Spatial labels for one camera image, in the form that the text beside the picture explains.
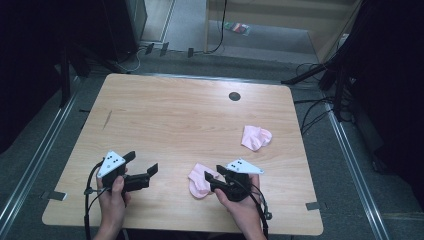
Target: black clamp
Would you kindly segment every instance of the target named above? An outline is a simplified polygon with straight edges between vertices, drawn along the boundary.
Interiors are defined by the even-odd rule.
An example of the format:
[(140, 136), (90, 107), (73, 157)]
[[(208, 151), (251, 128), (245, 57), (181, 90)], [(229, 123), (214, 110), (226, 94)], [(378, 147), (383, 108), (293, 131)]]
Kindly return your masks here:
[(236, 173), (227, 170), (221, 165), (217, 165), (216, 170), (218, 173), (224, 176), (225, 183), (216, 180), (212, 174), (205, 172), (205, 180), (210, 183), (212, 192), (215, 191), (216, 188), (219, 188), (225, 193), (225, 195), (227, 195), (228, 200), (233, 202), (240, 202), (249, 196), (250, 190), (252, 188), (249, 174)]

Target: gray floor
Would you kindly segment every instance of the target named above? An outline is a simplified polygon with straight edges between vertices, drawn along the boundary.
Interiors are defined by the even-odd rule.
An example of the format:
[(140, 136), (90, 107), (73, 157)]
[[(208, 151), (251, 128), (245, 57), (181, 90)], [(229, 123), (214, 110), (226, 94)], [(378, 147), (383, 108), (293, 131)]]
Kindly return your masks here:
[[(181, 11), (178, 10), (178, 2), (185, 1), (176, 1), (173, 18), (178, 11)], [(184, 34), (189, 40), (180, 41), (172, 32), (181, 33), (182, 30), (176, 31), (173, 29), (173, 24), (175, 22), (171, 21), (166, 35), (167, 41), (170, 42), (170, 49), (185, 51), (188, 47), (197, 48), (203, 46), (203, 38), (189, 38), (190, 34)], [(298, 41), (296, 44), (305, 53), (310, 51), (309, 47), (307, 47), (310, 44), (307, 39), (304, 40)], [(229, 51), (227, 50), (230, 48), (228, 46), (232, 44), (226, 42), (224, 52), (228, 53)], [(237, 44), (239, 47), (243, 47), (245, 52), (249, 52), (250, 48), (248, 46), (240, 45), (240, 42)], [(299, 52), (298, 50), (293, 46), (293, 48), (288, 47), (281, 52), (298, 54), (296, 53)], [(296, 68), (300, 63), (313, 61), (312, 58), (309, 59), (308, 56), (304, 55), (297, 55), (293, 58), (286, 55), (287, 58), (285, 60), (284, 58), (275, 60), (271, 56), (270, 59), (264, 60), (263, 58), (267, 54), (263, 54), (255, 60), (251, 56), (246, 55), (196, 55), (192, 58), (187, 58), (187, 53), (184, 52), (169, 51), (162, 57), (159, 56), (159, 53), (159, 50), (155, 50), (150, 55), (144, 55), (144, 52), (140, 51), (138, 56), (141, 64), (131, 74), (203, 76), (206, 78), (226, 78), (231, 81), (280, 84), (281, 80), (291, 79), (296, 76)], [(134, 57), (122, 63), (122, 65), (128, 69), (135, 69), (138, 66), (138, 60)], [(86, 79), (81, 79), (81, 88), (77, 93), (69, 116), (51, 146), (40, 172), (34, 178), (30, 191), (22, 203), (7, 236), (4, 237), (2, 235), (0, 239), (84, 239), (82, 227), (44, 225), (41, 217), (47, 201), (39, 199), (39, 195), (43, 191), (55, 188), (84, 121), (88, 116), (87, 113), (79, 110), (89, 110), (91, 108), (103, 80), (110, 73), (95, 62), (91, 63), (91, 67), (90, 76)], [(307, 68), (300, 68), (299, 72), (306, 70)], [(322, 98), (322, 93), (317, 87), (317, 80), (313, 78), (296, 86), (291, 86), (291, 89), (294, 100)], [(26, 166), (31, 162), (44, 134), (58, 111), (59, 102), (60, 93), (46, 103), (40, 113), (21, 133), (14, 145), (0, 155), (2, 169), (7, 169), (0, 175), (0, 180), (3, 183), (0, 189), (1, 206), (5, 206), (4, 204), (19, 184)], [(296, 104), (295, 106), (299, 122), (301, 122), (311, 104)], [(324, 105), (314, 108), (308, 117), (308, 121), (325, 110)], [(409, 186), (395, 175), (381, 175), (373, 171), (370, 154), (364, 146), (355, 125), (346, 122), (342, 123), (342, 127), (347, 134), (361, 172), (381, 213), (389, 238), (424, 239), (424, 215)], [(357, 187), (349, 171), (346, 158), (328, 117), (315, 124), (304, 135), (304, 144), (318, 201), (322, 205), (324, 203), (326, 205), (321, 210), (324, 232), (316, 237), (296, 236), (295, 239), (378, 239), (374, 236), (367, 214), (364, 211), (364, 206), (358, 195)], [(290, 239), (290, 236), (272, 235), (270, 239)]]

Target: black cable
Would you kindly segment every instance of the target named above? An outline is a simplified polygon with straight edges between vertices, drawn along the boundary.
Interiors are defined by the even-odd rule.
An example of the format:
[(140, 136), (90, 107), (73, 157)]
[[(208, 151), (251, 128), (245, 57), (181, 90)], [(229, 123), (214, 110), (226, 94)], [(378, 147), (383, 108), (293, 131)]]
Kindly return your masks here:
[(212, 54), (212, 53), (216, 52), (216, 50), (218, 50), (221, 47), (221, 44), (224, 40), (224, 22), (225, 22), (225, 12), (227, 11), (227, 3), (228, 3), (228, 0), (225, 0), (224, 1), (224, 12), (222, 14), (222, 22), (221, 22), (221, 40), (219, 41), (218, 46), (212, 51), (207, 51), (207, 52), (196, 51), (194, 53)]
[(321, 121), (326, 114), (328, 114), (329, 112), (333, 111), (331, 110), (327, 110), (323, 113), (321, 113), (320, 115), (318, 115), (316, 118), (314, 118), (311, 122), (309, 122), (308, 124), (306, 124), (304, 127), (307, 127), (306, 129), (303, 130), (302, 135), (304, 135), (315, 123)]
[(93, 203), (107, 190), (109, 190), (109, 188), (104, 188), (101, 190), (101, 192), (99, 194), (97, 194), (97, 196), (93, 199), (93, 201), (91, 201), (90, 206), (88, 207), (88, 211), (90, 212), (91, 206), (93, 205)]
[(303, 117), (303, 121), (302, 121), (302, 125), (301, 125), (301, 127), (300, 127), (300, 132), (302, 133), (302, 135), (303, 135), (303, 133), (304, 133), (304, 127), (305, 127), (305, 122), (306, 122), (306, 117), (308, 116), (308, 114), (309, 114), (309, 112), (312, 110), (312, 108), (314, 108), (315, 106), (317, 106), (319, 103), (322, 103), (322, 102), (329, 102), (329, 101), (331, 101), (332, 99), (331, 98), (328, 98), (328, 97), (325, 97), (325, 98), (322, 98), (322, 99), (320, 99), (320, 100), (317, 100), (314, 104), (312, 104), (312, 106), (310, 106), (309, 107), (309, 109), (306, 111), (306, 114), (305, 114), (305, 116)]
[(103, 161), (99, 162), (96, 164), (96, 166), (94, 166), (94, 168), (91, 170), (90, 175), (88, 176), (88, 180), (87, 180), (87, 187), (84, 191), (85, 194), (85, 215), (84, 215), (84, 228), (85, 228), (85, 237), (87, 240), (91, 240), (91, 233), (90, 233), (90, 217), (88, 215), (88, 212), (90, 211), (90, 207), (88, 205), (88, 201), (89, 201), (89, 195), (91, 193), (93, 193), (93, 189), (90, 187), (91, 184), (91, 179), (93, 178), (93, 174), (96, 171), (97, 168), (99, 168), (100, 166), (102, 166)]
[(234, 183), (236, 183), (237, 185), (239, 185), (241, 188), (243, 188), (243, 190), (244, 191), (246, 191), (248, 194), (249, 194), (249, 196), (250, 196), (250, 198), (252, 198), (252, 200), (253, 200), (253, 202), (255, 203), (255, 205), (256, 205), (256, 209), (258, 210), (258, 213), (259, 213), (259, 217), (261, 218), (261, 221), (262, 221), (262, 231), (263, 231), (263, 233), (264, 233), (264, 235), (265, 235), (265, 238), (266, 239), (268, 239), (268, 223), (266, 222), (266, 217), (265, 217), (265, 213), (264, 213), (264, 211), (262, 210), (262, 207), (261, 207), (261, 204), (258, 202), (258, 200), (256, 200), (256, 198), (253, 196), (253, 194), (252, 194), (252, 190), (248, 190), (243, 184), (241, 184), (239, 181), (237, 181), (237, 180), (235, 180), (235, 179), (233, 179), (233, 178), (231, 178), (231, 177), (229, 177), (229, 176), (226, 176), (230, 181), (233, 181)]

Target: person's left hand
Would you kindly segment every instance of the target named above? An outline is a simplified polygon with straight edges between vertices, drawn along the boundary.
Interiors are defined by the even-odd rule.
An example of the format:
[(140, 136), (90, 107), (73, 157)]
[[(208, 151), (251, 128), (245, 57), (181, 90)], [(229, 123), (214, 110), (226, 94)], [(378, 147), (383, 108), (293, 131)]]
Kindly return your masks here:
[[(102, 179), (97, 178), (97, 189), (102, 188)], [(131, 195), (125, 193), (124, 202), (121, 195), (123, 188), (124, 178), (118, 176), (112, 185), (112, 191), (105, 191), (99, 196), (102, 221), (94, 239), (116, 239), (116, 236), (124, 224), (125, 206), (128, 205), (131, 200)]]

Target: person's right hand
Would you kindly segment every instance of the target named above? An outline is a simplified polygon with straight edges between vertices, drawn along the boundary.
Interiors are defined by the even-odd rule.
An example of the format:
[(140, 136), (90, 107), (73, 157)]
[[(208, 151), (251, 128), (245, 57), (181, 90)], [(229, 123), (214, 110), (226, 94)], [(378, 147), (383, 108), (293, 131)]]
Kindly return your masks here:
[[(259, 175), (250, 175), (250, 180), (253, 185), (259, 188)], [(239, 229), (247, 240), (265, 240), (262, 232), (261, 219), (255, 202), (250, 196), (246, 197), (240, 202), (232, 202), (228, 200), (227, 196), (221, 189), (215, 189), (215, 194), (219, 202), (224, 205), (231, 213)], [(260, 202), (258, 190), (252, 186), (253, 196)]]

